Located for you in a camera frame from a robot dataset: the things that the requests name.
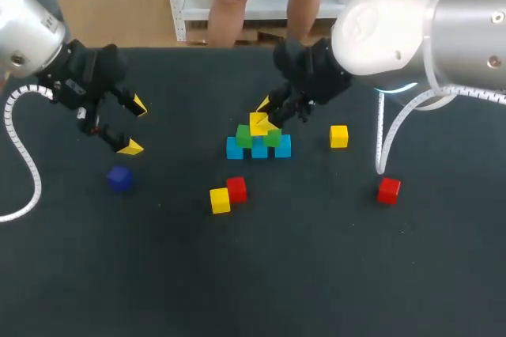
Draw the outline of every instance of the dark table surface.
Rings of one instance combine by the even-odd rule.
[[[127,53],[126,86],[149,113],[112,101],[104,116],[140,156],[111,153],[37,95],[15,108],[43,195],[0,225],[2,337],[504,336],[506,107],[459,98],[408,118],[390,208],[374,198],[373,89],[287,125],[292,159],[227,161],[227,136],[280,82],[270,51]],[[387,102],[387,123],[399,109]],[[348,125],[347,150],[329,149],[331,124]],[[5,131],[0,146],[7,214],[32,179]],[[134,172],[128,195],[107,186],[117,164]],[[248,202],[211,215],[209,189],[236,175]]]

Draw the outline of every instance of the yellow cube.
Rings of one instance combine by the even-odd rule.
[[[214,214],[230,212],[230,198],[227,188],[211,189],[210,196]]]
[[[263,137],[268,134],[268,130],[258,125],[258,123],[267,118],[267,116],[267,113],[250,113],[250,133],[252,137]]]
[[[345,149],[348,147],[347,126],[330,127],[330,147],[331,149]]]

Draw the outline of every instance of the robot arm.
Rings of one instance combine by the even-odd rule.
[[[146,114],[137,95],[117,88],[127,63],[115,45],[90,50],[66,43],[65,26],[36,0],[0,0],[0,67],[13,76],[35,76],[52,91],[52,102],[77,111],[77,124],[98,135],[115,152],[135,155],[142,148],[124,134],[113,135],[99,108],[107,93],[135,116]]]
[[[401,104],[445,85],[501,91],[505,46],[506,0],[352,0],[329,40],[311,47],[289,40],[275,48],[290,90],[272,92],[257,111],[275,127],[289,115],[306,120],[313,105],[326,104],[352,82]],[[434,97],[417,109],[452,98]]]

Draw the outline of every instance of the cube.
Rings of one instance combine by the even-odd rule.
[[[274,149],[274,157],[284,158],[292,156],[292,139],[289,135],[281,136],[279,147]]]
[[[213,214],[230,212],[230,199],[227,188],[211,189],[210,198]]]
[[[262,137],[253,137],[251,157],[253,159],[267,159],[269,157],[269,148],[263,144]]]
[[[264,130],[262,127],[259,127],[257,123],[259,123],[262,119],[267,118],[267,113],[250,113],[250,133],[253,137],[262,137],[267,135],[267,130]]]
[[[108,175],[109,187],[115,192],[125,192],[132,188],[134,174],[125,167],[113,167]]]
[[[242,176],[227,179],[227,188],[231,204],[246,202],[246,182]]]
[[[398,192],[400,189],[401,182],[399,180],[384,177],[379,185],[378,202],[395,205],[397,203]]]
[[[347,126],[330,127],[330,147],[331,149],[345,149],[348,147]]]
[[[253,147],[253,137],[250,134],[250,127],[247,125],[239,125],[236,132],[237,146],[242,149],[250,149]]]
[[[281,130],[271,130],[263,137],[263,144],[267,147],[279,147],[281,145]]]
[[[244,159],[244,150],[238,147],[236,137],[227,138],[227,159]]]

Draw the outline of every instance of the cable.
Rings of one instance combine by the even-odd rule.
[[[406,105],[404,109],[400,111],[394,122],[391,124],[390,130],[388,131],[387,137],[385,138],[385,143],[383,144],[384,94],[380,93],[378,110],[378,134],[376,139],[376,171],[379,175],[383,175],[385,173],[390,148],[394,142],[394,138],[397,134],[398,129],[401,127],[406,117],[419,105],[423,104],[433,97],[439,97],[441,95],[474,97],[478,98],[479,100],[487,100],[506,105],[506,96],[492,90],[476,89],[459,85],[444,86],[437,92],[434,89],[430,89],[427,92],[424,92],[418,97],[412,99],[411,102],[409,102],[408,105]]]
[[[16,146],[17,150],[19,151],[23,159],[25,159],[25,162],[28,168],[30,169],[30,172],[32,173],[34,191],[32,199],[28,204],[26,204],[23,208],[19,209],[16,212],[7,214],[5,216],[0,216],[0,222],[9,222],[27,214],[39,202],[40,195],[42,194],[42,182],[40,180],[39,170],[35,166],[32,157],[25,149],[25,146],[23,146],[23,143],[21,143],[20,139],[17,137],[17,133],[14,130],[13,125],[12,113],[14,104],[16,103],[19,97],[21,97],[26,93],[38,93],[48,98],[49,100],[53,99],[53,92],[50,89],[38,85],[25,85],[12,92],[11,95],[9,96],[9,99],[7,100],[3,113],[4,124],[6,125],[7,133],[9,134],[11,141],[13,141],[13,144]]]

